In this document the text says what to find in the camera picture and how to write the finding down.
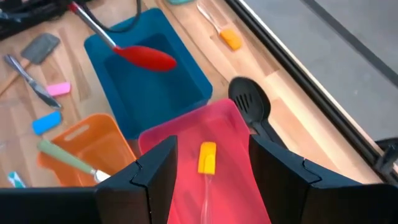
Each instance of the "wooden countertop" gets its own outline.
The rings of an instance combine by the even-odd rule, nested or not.
[[[89,7],[107,26],[131,17],[136,10],[132,0],[95,0]],[[224,1],[217,1],[212,11],[218,22],[232,27],[243,38],[243,47],[236,52],[222,43],[211,24],[197,11],[195,2],[172,6],[164,0],[143,0],[142,7],[143,10],[152,7],[163,10],[213,85],[211,101],[226,97],[228,82],[233,77],[250,77],[269,96],[272,105],[269,121],[291,151],[359,182],[380,182]],[[46,85],[70,81],[72,92],[59,98],[63,105],[62,124],[43,136],[33,133],[31,122],[52,110],[35,96],[23,79],[19,78],[0,96],[0,187],[11,187],[6,179],[10,171],[17,171],[28,186],[57,185],[54,175],[36,164],[37,142],[42,138],[52,139],[89,114],[111,114],[83,48],[83,41],[93,32],[72,13],[2,41],[0,52],[18,55],[41,32],[56,35],[61,43],[41,66],[33,65],[28,72]],[[11,70],[3,61],[0,70],[1,82]]]

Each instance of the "knife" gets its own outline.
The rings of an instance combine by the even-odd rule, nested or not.
[[[44,101],[47,105],[52,108],[58,110],[62,106],[59,104],[54,97],[52,97],[48,91],[40,84],[38,84],[20,65],[17,59],[15,59],[12,55],[5,55],[4,61],[7,62],[9,66],[11,66],[14,70],[16,70],[25,80],[28,82],[30,87],[32,87],[33,91],[35,91],[36,95]]]

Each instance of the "black spoon head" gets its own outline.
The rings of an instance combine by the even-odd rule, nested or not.
[[[260,122],[264,116],[264,105],[253,83],[256,84],[248,78],[236,77],[228,87],[228,97],[235,102],[247,124]]]

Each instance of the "yellow handle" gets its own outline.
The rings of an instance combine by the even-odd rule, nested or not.
[[[231,47],[238,50],[242,46],[242,39],[232,29],[224,29],[220,32],[220,37]]]

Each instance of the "gray floor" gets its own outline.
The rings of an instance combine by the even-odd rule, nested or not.
[[[374,139],[398,137],[398,88],[303,0],[244,0]],[[398,1],[316,0],[398,71]]]

